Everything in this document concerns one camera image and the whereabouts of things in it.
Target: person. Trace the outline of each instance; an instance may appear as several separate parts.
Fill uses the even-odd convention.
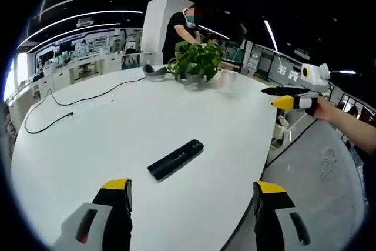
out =
[[[83,40],[80,44],[78,54],[80,57],[85,57],[89,53],[88,47],[86,45],[86,40]]]
[[[191,44],[200,44],[199,33],[199,15],[200,12],[196,5],[176,12],[170,18],[167,24],[166,39],[163,45],[163,64],[168,64],[172,58],[175,58],[175,45],[181,41],[187,41]]]
[[[212,46],[218,44],[218,39],[213,36],[209,36],[207,42],[203,44],[203,46]]]
[[[358,108],[354,105],[347,113],[356,118],[358,116]]]
[[[376,128],[336,108],[319,97],[314,116],[338,128],[356,146],[369,155],[376,154]]]

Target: led strip light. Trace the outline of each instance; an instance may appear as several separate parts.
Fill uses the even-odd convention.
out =
[[[266,28],[269,31],[269,34],[270,34],[270,37],[271,37],[271,41],[273,41],[274,49],[278,52],[277,44],[276,44],[276,41],[274,40],[274,35],[273,35],[273,32],[271,31],[269,22],[268,21],[264,21],[264,23],[265,23]]]
[[[68,18],[65,18],[63,20],[59,20],[57,22],[54,22],[48,26],[45,26],[44,28],[36,31],[34,34],[32,34],[31,36],[28,36],[24,41],[22,41],[18,46],[17,48],[19,48],[21,45],[23,45],[26,41],[28,41],[29,39],[31,39],[33,36],[39,34],[40,32],[52,27],[52,26],[55,26],[59,23],[62,23],[62,22],[65,22],[65,21],[68,21],[68,20],[71,20],[71,19],[74,19],[74,18],[79,18],[79,17],[83,17],[83,16],[88,16],[88,15],[94,15],[94,14],[102,14],[102,13],[138,13],[138,14],[142,14],[142,11],[133,11],[133,10],[107,10],[107,11],[96,11],[96,12],[89,12],[89,13],[84,13],[84,14],[80,14],[80,15],[75,15],[75,16],[71,16],[71,17],[68,17]]]
[[[223,34],[220,34],[219,32],[213,31],[212,29],[206,28],[205,26],[201,26],[201,25],[199,25],[199,27],[202,28],[202,29],[205,29],[205,30],[207,30],[207,31],[209,31],[209,32],[214,32],[215,34],[220,35],[220,36],[226,38],[227,40],[230,39],[229,37],[227,37],[227,36],[225,36],[225,35],[223,35]]]

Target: desk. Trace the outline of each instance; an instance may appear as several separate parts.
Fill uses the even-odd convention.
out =
[[[62,103],[143,77],[141,68],[97,76],[55,93]],[[11,179],[30,226],[52,245],[61,223],[91,202],[110,179],[132,180],[134,251],[219,251],[244,215],[259,180],[276,109],[264,85],[237,74],[232,95],[190,91],[171,76],[118,87],[91,101],[62,107],[49,96],[21,127]],[[186,142],[204,151],[157,183],[147,167]]]
[[[49,75],[45,74],[38,81],[29,83],[9,98],[9,110],[17,132],[21,127],[25,114],[31,105],[39,99],[37,96],[34,96],[35,89],[38,89],[40,97],[43,99],[49,90],[56,92],[74,83],[79,83],[83,79],[87,79],[78,79],[79,67],[87,64],[90,64],[92,69],[92,75],[88,78],[92,78],[93,76],[121,70],[122,56],[121,54],[114,53],[106,55],[92,54],[85,58],[72,60],[66,66],[58,69],[50,66],[52,73]]]

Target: gray object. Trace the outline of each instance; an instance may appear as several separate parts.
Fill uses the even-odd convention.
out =
[[[154,70],[152,65],[145,65],[142,67],[142,71],[147,78],[163,79],[166,76],[167,68],[162,67],[159,70]]]
[[[301,85],[303,85],[305,88],[311,89],[312,91],[319,92],[319,93],[326,93],[328,91],[327,85],[313,85],[312,83],[309,83],[304,80],[300,80]]]
[[[111,209],[111,206],[93,203],[82,204],[62,223],[61,235],[53,245],[53,249],[56,251],[101,251],[103,233]],[[91,226],[89,226],[87,241],[83,244],[77,240],[77,236],[80,233],[80,229],[85,224],[88,224],[87,221],[90,221],[89,217],[92,218],[92,222]]]
[[[276,215],[282,229],[284,250],[316,250],[311,242],[320,238],[311,238],[304,222],[303,209],[297,207],[277,209]]]
[[[193,83],[197,83],[198,85],[201,85],[205,83],[206,78],[203,78],[200,75],[189,75],[188,73],[186,73],[186,76],[184,79],[182,79],[180,75],[178,75],[177,80],[181,82],[183,85],[191,85]]]

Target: window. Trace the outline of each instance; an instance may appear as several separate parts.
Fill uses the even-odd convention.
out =
[[[20,53],[17,57],[17,82],[20,84],[28,78],[28,56],[26,52]]]
[[[14,61],[12,60],[11,67],[8,72],[8,76],[6,77],[5,81],[5,89],[4,89],[4,95],[3,95],[3,101],[8,99],[10,95],[15,90],[15,84],[14,84]]]

